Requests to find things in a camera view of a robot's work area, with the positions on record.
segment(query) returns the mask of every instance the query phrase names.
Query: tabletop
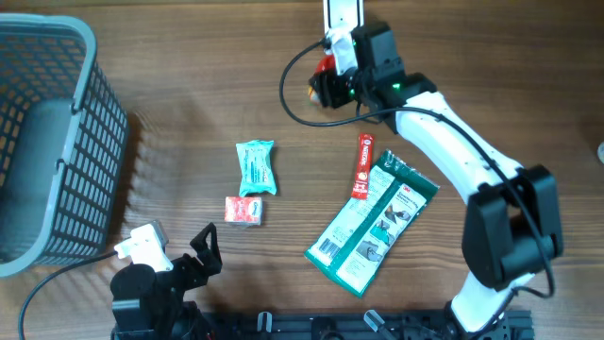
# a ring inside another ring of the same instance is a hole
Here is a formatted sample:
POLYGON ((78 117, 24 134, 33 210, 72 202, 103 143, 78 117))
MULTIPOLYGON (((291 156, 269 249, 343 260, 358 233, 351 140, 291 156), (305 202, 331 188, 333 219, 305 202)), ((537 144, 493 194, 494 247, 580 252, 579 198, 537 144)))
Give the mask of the tabletop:
MULTIPOLYGON (((461 255, 465 207, 455 188, 415 146, 385 125, 298 125, 278 101, 287 62, 323 35, 319 1, 33 8, 86 21, 98 62, 128 112, 131 136, 108 247, 153 219, 166 252, 192 253, 204 226, 218 227, 224 267, 185 299, 204 311, 364 312, 442 308, 468 269, 461 255), (350 196, 360 132, 441 185, 394 244, 363 298, 305 259, 350 196), (224 222, 225 196, 238 194, 235 144, 273 140, 276 195, 262 225, 224 222)), ((604 6, 598 1, 371 1, 366 20, 387 21, 408 72, 433 80, 453 110, 504 154, 544 164, 556 177, 565 242, 557 295, 520 295, 537 338, 590 339, 604 332, 604 6)), ((307 81, 322 57, 299 61, 286 84, 290 106, 309 120, 335 120, 354 107, 318 110, 307 81)), ((66 273, 36 295, 28 339, 107 339, 114 324, 109 282, 126 261, 66 273)), ((55 267, 0 280, 0 339, 15 339, 25 296, 55 267)), ((540 274, 530 286, 546 289, 540 274)))

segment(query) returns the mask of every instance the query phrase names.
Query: barcode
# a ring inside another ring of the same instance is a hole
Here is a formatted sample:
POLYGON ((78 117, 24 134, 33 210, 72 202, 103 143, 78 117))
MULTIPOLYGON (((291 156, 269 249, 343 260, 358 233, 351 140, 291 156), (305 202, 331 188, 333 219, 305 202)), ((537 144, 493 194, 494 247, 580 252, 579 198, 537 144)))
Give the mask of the barcode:
POLYGON ((334 244, 333 242, 329 241, 329 239, 325 239, 325 241, 323 241, 323 244, 319 246, 319 251, 328 255, 328 257, 333 260, 338 251, 340 251, 340 247, 334 244))

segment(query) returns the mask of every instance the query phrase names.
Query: white round object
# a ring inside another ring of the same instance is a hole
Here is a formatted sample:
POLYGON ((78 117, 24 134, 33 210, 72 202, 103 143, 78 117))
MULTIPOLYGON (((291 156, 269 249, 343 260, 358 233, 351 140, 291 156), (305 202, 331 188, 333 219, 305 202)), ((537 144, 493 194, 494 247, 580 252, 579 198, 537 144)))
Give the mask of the white round object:
POLYGON ((600 158, 600 161, 604 163, 604 142, 597 149, 597 156, 600 158))

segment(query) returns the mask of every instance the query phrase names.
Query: small red and white box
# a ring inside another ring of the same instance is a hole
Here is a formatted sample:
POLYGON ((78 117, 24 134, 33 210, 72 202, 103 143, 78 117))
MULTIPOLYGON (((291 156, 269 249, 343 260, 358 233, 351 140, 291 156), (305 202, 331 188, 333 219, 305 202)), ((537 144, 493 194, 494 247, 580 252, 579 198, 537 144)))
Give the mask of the small red and white box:
POLYGON ((235 226, 259 226, 262 222, 262 198, 227 197, 225 222, 235 226))
POLYGON ((369 194, 369 170, 374 149, 374 136, 368 133, 359 135, 359 162, 357 163, 357 175, 352 187, 352 198, 367 199, 369 194))

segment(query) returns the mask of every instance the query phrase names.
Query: gray basket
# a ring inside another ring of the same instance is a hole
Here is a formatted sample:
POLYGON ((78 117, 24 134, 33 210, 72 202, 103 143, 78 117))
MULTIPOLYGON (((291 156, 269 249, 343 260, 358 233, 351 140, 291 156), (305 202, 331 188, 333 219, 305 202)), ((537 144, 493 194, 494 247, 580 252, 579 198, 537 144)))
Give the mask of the gray basket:
POLYGON ((105 248, 128 135, 82 21, 0 14, 0 277, 105 248))

